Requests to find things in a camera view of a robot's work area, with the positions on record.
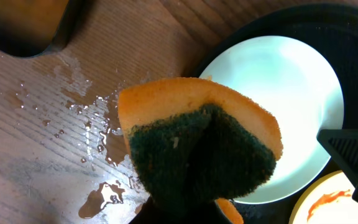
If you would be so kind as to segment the yellow plate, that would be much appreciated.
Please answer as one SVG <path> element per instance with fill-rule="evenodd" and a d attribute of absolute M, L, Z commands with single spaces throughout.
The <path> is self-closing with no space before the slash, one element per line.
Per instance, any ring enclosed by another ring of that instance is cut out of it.
<path fill-rule="evenodd" d="M 342 171 L 318 179 L 299 198 L 290 224 L 358 224 L 358 203 L 352 199 L 355 187 Z"/>

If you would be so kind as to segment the green and yellow sponge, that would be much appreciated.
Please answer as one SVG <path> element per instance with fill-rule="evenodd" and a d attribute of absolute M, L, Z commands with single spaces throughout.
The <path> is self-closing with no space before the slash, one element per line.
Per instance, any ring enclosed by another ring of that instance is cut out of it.
<path fill-rule="evenodd" d="M 272 176 L 283 144 L 275 117 L 201 78 L 122 90 L 118 118 L 149 198 L 134 223 L 242 223 L 234 198 Z"/>

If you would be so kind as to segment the light green plate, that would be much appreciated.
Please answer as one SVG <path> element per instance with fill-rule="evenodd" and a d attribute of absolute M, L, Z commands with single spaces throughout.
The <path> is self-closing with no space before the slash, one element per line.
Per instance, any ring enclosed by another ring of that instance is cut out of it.
<path fill-rule="evenodd" d="M 251 98 L 280 127 L 283 154 L 273 176 L 239 203 L 287 198 L 324 169 L 330 156 L 317 135 L 342 128 L 344 99 L 335 71 L 317 50 L 289 37 L 255 37 L 219 54 L 200 76 Z"/>

